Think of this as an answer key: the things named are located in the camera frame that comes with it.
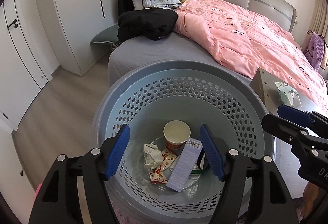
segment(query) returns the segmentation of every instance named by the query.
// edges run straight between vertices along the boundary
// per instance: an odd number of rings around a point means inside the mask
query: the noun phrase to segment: silver screw
[[[236,149],[230,149],[229,154],[230,155],[238,155],[238,151]]]
[[[319,155],[318,151],[315,150],[315,149],[312,150],[312,154],[315,155],[315,156],[318,156]]]
[[[93,148],[91,150],[91,154],[93,154],[93,155],[98,155],[99,153],[100,153],[100,149],[99,148]]]
[[[58,160],[58,161],[64,161],[65,158],[66,158],[65,155],[59,155],[59,156],[57,157],[57,160]]]
[[[266,156],[264,157],[264,161],[270,163],[270,162],[272,161],[272,158],[269,157],[268,155],[266,155]]]

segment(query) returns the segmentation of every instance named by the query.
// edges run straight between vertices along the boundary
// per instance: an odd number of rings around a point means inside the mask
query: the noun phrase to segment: gray bed sheet
[[[109,86],[135,68],[167,59],[191,60],[222,67],[198,43],[175,32],[158,41],[139,36],[125,41],[109,56]],[[250,78],[231,72],[245,84],[250,84]]]

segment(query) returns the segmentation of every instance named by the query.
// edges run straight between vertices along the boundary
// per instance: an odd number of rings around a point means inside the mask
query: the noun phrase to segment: pink blanket
[[[177,13],[174,31],[200,44],[219,64],[251,79],[261,67],[327,112],[324,79],[277,23],[223,0],[188,0]]]

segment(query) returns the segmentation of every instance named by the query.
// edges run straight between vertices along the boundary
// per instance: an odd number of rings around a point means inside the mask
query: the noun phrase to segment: black door handle
[[[18,27],[18,24],[16,24],[17,19],[14,19],[14,21],[12,23],[9,24],[9,26],[7,27],[7,29],[9,29],[10,26],[12,26],[13,24],[15,24],[15,29]]]

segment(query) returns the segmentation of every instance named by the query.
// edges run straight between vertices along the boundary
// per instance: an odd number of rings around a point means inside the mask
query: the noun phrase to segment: table
[[[278,116],[277,109],[280,105],[282,105],[282,102],[280,100],[278,89],[274,82],[284,81],[270,74],[264,69],[259,68],[249,86],[261,98],[267,110],[270,113]],[[302,106],[297,107],[297,109],[308,112],[316,111],[322,115],[327,115],[308,97],[301,94],[300,92],[298,92],[298,95],[300,97]],[[317,136],[311,130],[309,130],[309,134]],[[297,172],[301,165],[298,158],[296,158],[292,154],[291,148],[291,145],[277,138],[276,162],[278,164],[280,163],[280,165],[278,166],[279,171],[286,182],[286,185],[292,198],[299,198],[303,197],[303,191],[308,182],[299,177]]]

